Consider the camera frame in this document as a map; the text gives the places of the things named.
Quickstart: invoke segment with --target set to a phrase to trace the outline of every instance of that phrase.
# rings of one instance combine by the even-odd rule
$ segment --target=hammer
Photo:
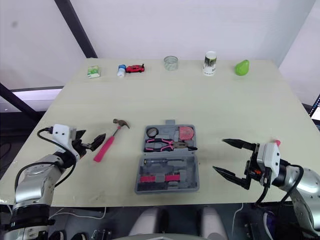
[[[128,123],[124,120],[118,120],[118,119],[113,119],[113,123],[114,124],[118,124],[117,129],[115,130],[115,132],[113,133],[113,135],[111,137],[109,137],[109,139],[105,142],[105,144],[102,146],[102,148],[100,149],[100,151],[98,152],[98,154],[94,157],[93,160],[95,160],[97,163],[101,162],[102,158],[104,157],[105,153],[108,151],[108,149],[110,148],[111,144],[114,142],[115,140],[115,135],[117,134],[117,132],[121,129],[121,127],[123,126],[127,126],[128,129],[130,128]]]

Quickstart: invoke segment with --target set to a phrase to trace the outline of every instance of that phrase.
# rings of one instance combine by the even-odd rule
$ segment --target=black pole
[[[32,120],[39,122],[41,119],[41,115],[29,107],[24,101],[22,101],[19,97],[14,95],[12,91],[2,85],[0,83],[0,96],[19,109],[21,112],[25,113]]]
[[[68,24],[75,40],[78,42],[86,58],[97,59],[97,54],[92,47],[89,38],[81,25],[81,22],[76,14],[70,0],[54,0],[58,6],[66,24]]]

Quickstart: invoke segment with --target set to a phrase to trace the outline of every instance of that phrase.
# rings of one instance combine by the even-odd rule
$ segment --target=pliers
[[[163,146],[163,147],[160,147],[160,148],[146,147],[143,150],[145,153],[173,151],[174,149],[184,149],[184,148],[188,148],[189,150],[197,150],[198,149],[198,148],[193,147],[193,146],[188,146],[188,144],[186,142],[173,141],[172,139],[152,138],[152,139],[146,140],[145,142],[147,144],[153,144],[153,143],[167,144],[166,146]]]

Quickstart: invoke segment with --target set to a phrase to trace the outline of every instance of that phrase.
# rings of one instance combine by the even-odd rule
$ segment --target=robotic arm
[[[252,151],[252,156],[246,163],[246,178],[236,177],[233,172],[214,166],[220,175],[247,190],[251,179],[260,182],[264,189],[257,205],[262,202],[271,184],[286,191],[280,204],[290,196],[305,237],[320,237],[320,176],[316,172],[282,160],[276,143],[255,144],[239,139],[223,141],[233,147]]]
[[[53,141],[40,135],[41,132],[52,134]],[[48,228],[54,224],[54,220],[49,220],[49,211],[55,187],[70,176],[76,162],[87,153],[87,149],[96,150],[106,138],[106,134],[101,134],[92,143],[84,144],[81,137],[85,132],[61,124],[38,132],[40,138],[55,144],[57,151],[19,171],[15,181],[15,205],[12,209],[9,232],[4,236],[5,240],[48,239]],[[57,183],[65,170],[71,166],[69,174]],[[19,183],[23,171],[25,177]]]

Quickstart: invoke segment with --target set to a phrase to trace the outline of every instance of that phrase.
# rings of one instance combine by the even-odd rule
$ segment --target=cable
[[[97,220],[101,220],[105,217],[106,215],[106,212],[107,212],[107,207],[105,206],[104,207],[104,213],[101,217],[96,217],[96,216],[83,216],[83,215],[77,215],[75,213],[72,213],[72,212],[60,212],[63,208],[61,208],[60,210],[56,211],[55,214],[53,214],[52,216],[49,217],[49,219],[53,218],[54,216],[57,216],[57,215],[62,215],[62,214],[67,214],[67,215],[72,215],[72,216],[75,216],[77,218],[87,218],[87,219],[97,219]]]
[[[76,162],[76,157],[75,157],[75,155],[74,155],[69,149],[67,149],[66,147],[62,146],[61,144],[59,144],[59,143],[57,143],[57,142],[55,142],[55,141],[52,141],[52,140],[50,140],[50,139],[48,139],[48,138],[46,138],[46,137],[44,137],[44,136],[41,136],[41,134],[40,134],[40,133],[42,133],[42,132],[50,132],[50,131],[51,131],[50,127],[46,127],[46,128],[40,129],[40,130],[36,133],[36,135],[37,135],[39,138],[41,138],[42,140],[45,140],[45,141],[47,141],[47,142],[49,142],[49,143],[52,143],[52,144],[58,146],[59,148],[62,148],[63,150],[65,150],[67,153],[69,153],[71,156],[73,156],[74,162]]]
[[[6,155],[10,152],[10,150],[11,150],[12,144],[11,144],[10,142],[5,142],[5,143],[1,144],[1,145],[0,145],[0,148],[1,148],[2,146],[4,146],[4,145],[7,145],[7,144],[9,144],[9,148],[8,148],[8,150],[7,150],[4,154],[2,154],[2,155],[0,156],[0,160],[1,160],[4,156],[6,156]],[[4,170],[7,166],[10,166],[11,163],[12,163],[12,161],[11,161],[10,163],[4,165],[4,166],[1,166],[1,167],[0,167],[0,171],[1,171],[1,170]]]
[[[62,146],[61,144],[59,144],[59,143],[57,143],[57,142],[55,142],[55,141],[52,141],[52,140],[50,140],[50,139],[48,139],[48,138],[46,138],[46,137],[44,137],[44,136],[41,136],[41,134],[40,134],[40,133],[42,133],[42,132],[50,132],[50,131],[52,131],[51,127],[46,127],[46,128],[40,129],[40,130],[36,133],[36,135],[37,135],[39,138],[41,138],[42,140],[45,140],[45,141],[47,141],[47,142],[49,142],[49,143],[52,143],[52,144],[58,146],[59,148],[62,148],[62,149],[65,150],[67,153],[69,153],[71,156],[73,156],[73,160],[74,160],[70,172],[69,172],[61,181],[59,181],[57,184],[55,184],[54,187],[57,187],[57,186],[59,186],[60,184],[62,184],[65,180],[67,180],[67,178],[70,177],[70,175],[73,173],[73,171],[75,170],[75,167],[76,167],[76,162],[77,162],[77,160],[76,160],[76,157],[74,156],[74,154],[73,154],[69,149],[67,149],[66,147]]]
[[[232,220],[232,232],[231,232],[232,237],[234,236],[236,214],[240,212],[243,208],[244,208],[244,203],[242,202],[241,207],[234,212],[233,220]]]
[[[65,180],[67,180],[67,178],[73,173],[73,171],[75,170],[76,164],[72,165],[72,168],[70,170],[70,172],[61,180],[59,181],[56,185],[54,185],[54,187],[58,187],[60,184],[62,184]]]
[[[7,204],[6,205],[7,207],[8,207],[8,209],[9,209],[9,211],[10,211],[10,214],[11,214],[11,216],[13,215],[13,212],[12,212],[12,209],[11,209],[11,207]]]
[[[7,154],[10,152],[10,150],[11,150],[12,144],[11,144],[10,142],[5,142],[5,143],[1,144],[1,145],[0,145],[0,148],[1,148],[2,146],[6,145],[6,144],[9,144],[9,148],[8,148],[8,150],[7,150],[4,154],[2,154],[2,156],[0,156],[0,159],[2,159],[5,155],[7,155]]]
[[[284,202],[287,200],[287,198],[290,196],[290,194],[292,193],[292,191],[294,189],[296,189],[296,187],[298,186],[298,184],[300,183],[303,175],[304,175],[304,168],[300,165],[290,165],[292,167],[296,167],[299,168],[299,176],[296,179],[295,183],[292,185],[292,187],[289,189],[289,191],[286,193],[286,195],[281,199],[281,201],[279,202],[280,205],[284,204]]]
[[[37,165],[44,165],[44,164],[50,164],[50,165],[55,165],[57,166],[58,168],[60,168],[61,166],[59,165],[59,163],[57,162],[51,162],[51,161],[40,161],[40,162],[34,162],[34,163],[31,163],[31,164],[28,164],[26,166],[24,166],[23,168],[21,168],[16,177],[15,177],[15,181],[14,181],[14,191],[17,190],[17,187],[18,187],[18,184],[19,184],[19,178],[20,178],[20,175],[22,174],[22,172],[24,170],[26,170],[27,168],[30,168],[30,167],[33,167],[33,166],[37,166]]]
[[[268,218],[268,214],[270,214],[270,213],[269,212],[265,212],[263,214],[262,221],[263,221],[263,226],[264,226],[264,230],[265,230],[266,234],[268,235],[270,240],[274,240],[274,238],[272,237],[271,232],[269,231],[269,228],[267,226],[267,218]]]
[[[266,174],[266,183],[264,184],[263,187],[263,192],[261,193],[259,199],[255,202],[256,206],[259,206],[259,204],[265,199],[267,192],[270,188],[270,183],[271,183],[271,169],[269,167],[265,168],[265,174]]]

